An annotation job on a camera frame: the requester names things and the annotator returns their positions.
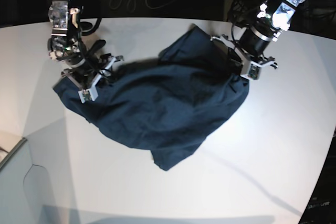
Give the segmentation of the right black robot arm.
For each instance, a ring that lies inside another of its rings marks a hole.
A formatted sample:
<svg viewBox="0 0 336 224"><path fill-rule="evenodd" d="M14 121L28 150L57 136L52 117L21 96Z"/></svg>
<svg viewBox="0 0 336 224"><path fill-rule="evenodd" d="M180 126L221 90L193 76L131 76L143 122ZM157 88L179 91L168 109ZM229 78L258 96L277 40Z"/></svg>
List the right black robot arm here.
<svg viewBox="0 0 336 224"><path fill-rule="evenodd" d="M82 11L80 0L52 0L48 11L51 35L47 48L52 60L68 66L62 76L78 88L81 102L86 103L98 98L98 84L112 80L112 66L122 61L123 56L98 54L106 45L103 39L86 47L83 37L95 33L102 19L97 18L94 24L83 22L80 19Z"/></svg>

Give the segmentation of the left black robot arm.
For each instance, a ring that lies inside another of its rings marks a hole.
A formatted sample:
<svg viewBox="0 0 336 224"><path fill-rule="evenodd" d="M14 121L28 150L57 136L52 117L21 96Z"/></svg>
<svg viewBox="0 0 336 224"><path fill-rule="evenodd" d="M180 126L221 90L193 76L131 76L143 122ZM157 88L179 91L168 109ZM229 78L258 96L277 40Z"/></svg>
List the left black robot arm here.
<svg viewBox="0 0 336 224"><path fill-rule="evenodd" d="M306 0L262 0L252 9L241 13L232 23L234 27L239 20L254 14L253 20L244 25L245 31L239 39L234 34L211 36L212 41L224 44L238 62L239 75L248 80L258 80L264 67L277 69L275 58L265 57L264 51L271 42L290 28L291 20L298 6Z"/></svg>

